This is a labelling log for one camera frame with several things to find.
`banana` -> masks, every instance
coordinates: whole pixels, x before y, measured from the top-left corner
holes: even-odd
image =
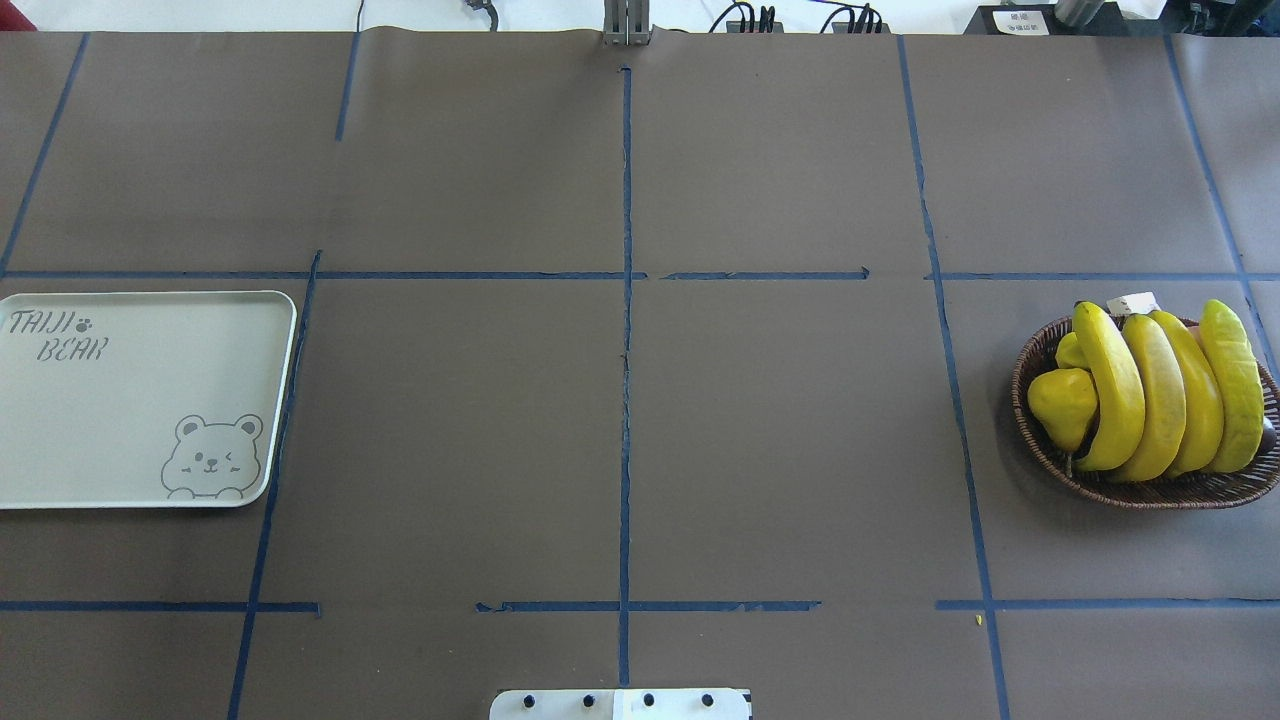
[[[1234,473],[1253,460],[1262,442],[1262,379],[1240,318],[1222,301],[1204,304],[1201,345],[1222,393],[1222,443],[1210,473]]]
[[[1132,315],[1124,324],[1124,341],[1138,364],[1147,415],[1138,450],[1115,478],[1137,483],[1158,478],[1178,456],[1187,430],[1187,393],[1178,356],[1156,320]]]
[[[1138,365],[1115,322],[1102,307],[1078,302],[1071,329],[1093,372],[1101,416],[1089,454],[1079,460],[1076,469],[1111,470],[1124,464],[1142,441],[1147,404]]]
[[[1183,433],[1178,456],[1165,471],[1166,478],[1175,478],[1208,465],[1217,454],[1222,442],[1222,395],[1204,351],[1187,325],[1164,310],[1152,311],[1151,319],[1165,331],[1178,357],[1178,368],[1183,372],[1183,387],[1187,388],[1187,432]]]
[[[1057,352],[1053,354],[1053,361],[1064,370],[1071,368],[1089,369],[1089,361],[1084,359],[1084,352],[1080,351],[1080,338],[1075,333],[1066,333],[1057,342]]]

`black cable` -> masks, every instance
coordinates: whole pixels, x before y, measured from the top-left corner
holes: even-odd
[[[831,26],[831,22],[835,20],[836,15],[838,15],[842,12],[849,13],[849,27],[845,28],[846,33],[865,32],[867,35],[870,35],[870,33],[881,33],[884,31],[884,17],[879,14],[879,10],[872,8],[870,3],[867,3],[864,5],[855,5],[852,3],[842,3],[841,0],[809,0],[809,1],[820,3],[823,5],[837,6],[836,10],[833,10],[829,15],[827,15],[827,22],[822,23],[822,29],[818,31],[819,33],[827,32],[827,28]],[[854,10],[860,10],[860,13],[855,17]]]
[[[844,5],[836,8],[835,10],[831,12],[829,15],[827,15],[827,22],[822,23],[822,29],[818,31],[818,35],[827,32],[827,28],[831,27],[831,20],[836,19],[836,15],[838,15],[840,13],[849,13],[849,24],[850,26],[854,24],[854,8],[850,5]]]
[[[737,8],[737,12],[742,14],[742,32],[749,32],[748,28],[755,27],[755,8],[753,8],[750,3],[733,3],[728,8],[724,8],[724,12],[721,13],[721,17],[716,18],[716,22],[712,23],[712,29],[707,32],[716,32],[716,28],[719,27],[721,20],[727,18],[728,14],[733,12],[733,8]],[[750,22],[748,22],[746,19],[746,13],[751,13]]]
[[[493,0],[465,0],[472,10],[489,13],[489,32],[498,32],[498,8],[493,6]]]

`fruit basket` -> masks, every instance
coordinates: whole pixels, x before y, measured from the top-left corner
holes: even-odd
[[[1123,327],[1121,318],[1114,319]],[[1197,324],[1185,318],[1181,320],[1188,327]],[[1071,318],[1061,318],[1032,336],[1014,364],[1012,382],[1014,418],[1023,441],[1036,460],[1068,489],[1097,502],[1130,510],[1216,509],[1252,502],[1280,482],[1280,445],[1258,455],[1236,473],[1194,471],[1172,479],[1124,483],[1110,480],[1110,473],[1073,471],[1068,454],[1053,446],[1027,405],[1027,388],[1037,375],[1057,366],[1053,352],[1059,341],[1069,332]],[[1262,378],[1266,416],[1280,428],[1280,388],[1276,388],[1275,379],[1265,366],[1260,365],[1258,373]]]

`tray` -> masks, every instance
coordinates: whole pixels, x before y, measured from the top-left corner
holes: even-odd
[[[1121,318],[1112,319],[1123,327]],[[1180,318],[1183,324],[1197,323]],[[1262,497],[1280,480],[1280,446],[1258,455],[1236,473],[1187,473],[1174,479],[1158,478],[1144,483],[1107,479],[1110,473],[1075,473],[1065,452],[1053,446],[1048,433],[1027,406],[1027,388],[1039,374],[1057,366],[1053,352],[1059,341],[1071,332],[1071,318],[1060,318],[1032,336],[1014,363],[1012,404],[1019,434],[1048,475],[1070,492],[1128,510],[1192,510],[1236,507]],[[1280,388],[1266,366],[1258,365],[1266,416],[1280,428]]]
[[[0,300],[0,509],[246,505],[297,307],[276,291]]]

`yellow pear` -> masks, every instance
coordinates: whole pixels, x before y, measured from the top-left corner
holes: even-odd
[[[1057,343],[1057,352],[1053,360],[1059,368],[1089,368],[1089,361],[1084,359],[1084,348],[1080,347],[1080,337],[1075,333],[1066,333]]]
[[[1027,388],[1027,404],[1053,445],[1075,452],[1098,413],[1098,391],[1088,370],[1050,370],[1032,380]]]

